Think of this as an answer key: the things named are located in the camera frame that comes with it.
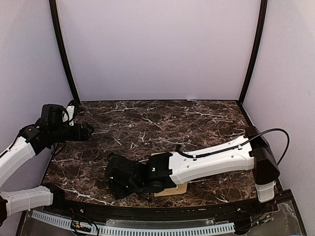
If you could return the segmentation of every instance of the black curved edge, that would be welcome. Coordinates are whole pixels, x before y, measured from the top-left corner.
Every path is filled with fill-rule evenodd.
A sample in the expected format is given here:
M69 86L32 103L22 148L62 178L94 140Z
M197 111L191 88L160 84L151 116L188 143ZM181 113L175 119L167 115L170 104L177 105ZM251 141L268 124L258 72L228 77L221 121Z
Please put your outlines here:
M256 63L256 59L257 59L257 55L258 55L258 50L259 50L259 45L260 45L260 41L261 41L262 31L263 31L264 23L265 23L267 3L268 3L268 0L261 0L261 2L260 2L259 17L258 17L258 23L257 23L257 29L256 29L254 44L252 47L252 54L251 54L251 58L250 58L250 63L248 65L245 80L244 80L243 87L242 87L242 91L241 91L240 97L238 99L238 101L241 105L244 103L248 88L250 86L252 73L254 71L254 67L255 67L255 63Z
M76 220L82 220L80 215L95 222L106 223L108 219L114 220L135 220L135 221L186 221L200 219L215 219L216 222L233 222L237 227L250 220L253 213L271 212L272 209L278 210L278 204L291 201L296 212L301 232L306 236L306 230L299 210L296 207L295 199L290 189L278 192L274 201L259 203L257 199L248 199L233 203L224 203L207 206L191 206L177 208L141 208L141 207L122 207L105 206L65 200L64 205L72 208L76 214ZM44 211L72 216L66 209L60 209L54 205L45 206Z
M69 84L73 99L77 100L80 103L79 94L78 94L78 91L75 87L75 83L74 83L74 80L73 80L73 77L71 74L71 70L70 70L70 66L69 66L68 57L67 57L64 43L63 43L63 35L61 32L61 28L60 28L60 22L59 22L59 17L58 17L56 0L49 0L49 4L50 4L51 17L52 17L53 24L54 24L56 40L57 40L57 44L58 44L58 48L59 48L59 53L60 53L61 60L63 62L64 72L65 72L65 75L67 77L68 84Z

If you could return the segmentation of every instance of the cable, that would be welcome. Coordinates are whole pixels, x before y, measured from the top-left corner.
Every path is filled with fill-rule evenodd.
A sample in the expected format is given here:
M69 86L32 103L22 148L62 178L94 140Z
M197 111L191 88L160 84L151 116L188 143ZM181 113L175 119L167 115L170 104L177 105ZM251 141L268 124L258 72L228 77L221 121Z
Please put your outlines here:
M34 126L34 125L31 125L31 124L30 124L30 125L27 125L27 126L23 127L23 128L19 131L18 135L15 137L13 143L0 155L0 158L3 157L3 156L8 152L8 150L10 150L10 149L14 146L15 142L16 142L16 141L18 140L18 138L21 136L21 134L22 134L22 132L24 131L24 129L27 128L27 127L29 127L29 126Z
M254 139L264 135L264 134L267 134L267 133L270 133L270 132L273 132L273 131L281 131L283 132L286 137L287 137L287 143L286 143L286 147L284 149L284 152L281 156L281 158L279 159L279 161L277 162L277 165L280 164L280 162L282 161L283 157L285 156L286 154L286 151L288 150L289 148L289 144L290 144L290 137L289 137L289 134L284 130L284 129L280 129L280 128L273 128L273 129L268 129L264 132L261 132L257 135L255 135L254 137L252 137L251 139L239 144L239 145L235 145L235 146L232 146L232 147L228 147L228 148L225 148L225 149L222 149L222 150L218 150L218 151L213 151L213 152L209 152L209 153L204 153L204 154L200 154L200 155L189 155L189 154L186 154L186 153L183 153L182 151L180 151L180 148L181 148L181 145L176 145L176 152L178 152L181 156L184 156L184 157L187 157L187 158L192 158L192 159L197 159L197 158L202 158L202 157L206 157L206 156L210 156L210 155L214 155L214 154L218 154L218 153L221 153L221 152L224 152L224 151L229 151L229 150L232 150L232 149L235 149L235 148L238 148L239 146L244 146L246 144L248 144L249 142L253 141Z
M244 225L238 229L235 229L237 231L248 231L248 230L251 230L252 228L258 226L258 225L261 225L261 224L264 224L270 220L272 220L273 218L270 218L271 217L271 214L268 214L266 215L264 218L260 219L262 216L264 215L264 213L258 217L257 219L253 220L252 222L250 222L249 224L247 225Z
M258 217L256 217L256 218L255 218L253 221L251 221L250 223L248 223L248 224L246 224L246 225L244 225L244 226L242 226L242 227L239 227L239 228L237 228L237 229L235 229L235 230L241 230L241 229L243 229L243 228L245 228L245 227L247 227L247 226L253 224L255 221L257 221L258 219L260 219L260 217L262 217L264 214L265 214L265 212L261 213Z
M57 156L58 154L60 154L67 145L67 143L64 143L64 145L57 151L59 144L60 143L57 143L56 149L54 149L52 156Z
M81 226L80 225L81 221L78 221L78 224L75 224L74 223L74 216L76 214L74 213L74 210L72 208L70 208L69 210L72 212L71 226L70 227L71 227L71 229L74 230L74 232L71 231L74 235L76 235L76 236L88 236L88 235L90 235L90 233L92 232L93 225L95 226L96 231L97 231L96 236L99 235L99 228L98 228L98 226L96 225L96 223L94 221L90 220L89 218L87 218L85 216L78 215L79 217L86 219L86 223L89 224L91 226L91 228L89 229L87 227ZM84 234L84 233L78 232L78 230L83 230L83 229L90 230L90 232L88 232L88 234Z

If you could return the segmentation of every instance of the dark marble table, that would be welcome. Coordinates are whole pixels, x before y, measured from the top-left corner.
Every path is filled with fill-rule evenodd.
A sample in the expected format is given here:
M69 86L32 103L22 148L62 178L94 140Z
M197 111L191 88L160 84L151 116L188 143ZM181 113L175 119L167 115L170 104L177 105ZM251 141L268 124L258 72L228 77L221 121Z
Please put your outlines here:
M124 207L191 207L255 198L251 171L234 171L188 184L182 195L132 194L115 200L105 178L108 154L146 162L151 153L190 151L218 145L244 134L247 126L234 101L103 101L82 103L77 122L95 133L86 142L68 142L49 165L44 182L81 202Z

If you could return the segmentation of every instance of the light purple wall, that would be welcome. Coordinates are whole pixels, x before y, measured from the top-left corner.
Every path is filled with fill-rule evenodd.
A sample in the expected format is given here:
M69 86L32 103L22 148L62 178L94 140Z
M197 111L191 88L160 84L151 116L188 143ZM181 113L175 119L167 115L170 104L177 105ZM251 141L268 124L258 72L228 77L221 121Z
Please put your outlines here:
M245 109L261 130L281 127L291 145L280 180L291 188L309 235L314 235L315 2L269 1L265 28ZM277 158L283 134L267 136Z
M58 0L82 100L237 99L260 0Z
M25 125L34 123L46 103L66 105L71 93L59 56L47 0L0 2L0 152ZM49 151L22 166L2 191L38 186ZM15 235L19 215L9 217L1 236Z

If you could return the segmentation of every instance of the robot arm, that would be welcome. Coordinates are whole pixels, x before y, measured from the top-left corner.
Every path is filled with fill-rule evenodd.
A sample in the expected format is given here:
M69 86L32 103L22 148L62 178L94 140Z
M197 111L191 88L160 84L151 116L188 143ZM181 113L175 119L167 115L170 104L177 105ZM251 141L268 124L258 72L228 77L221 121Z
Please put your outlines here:
M46 104L41 118L35 124L20 130L16 140L0 154L0 187L25 162L55 143L66 141L85 141L90 138L94 128L87 123L74 123L78 104L71 101L67 108ZM0 225L14 213L53 203L54 186L17 192L0 192Z
M158 193L201 177L252 170L258 200L267 202L274 197L280 172L267 141L261 136L251 140L257 134L251 126L245 136L228 143L191 152L177 148L174 153L150 157L146 164L113 155L106 174L114 196L121 199L134 192Z

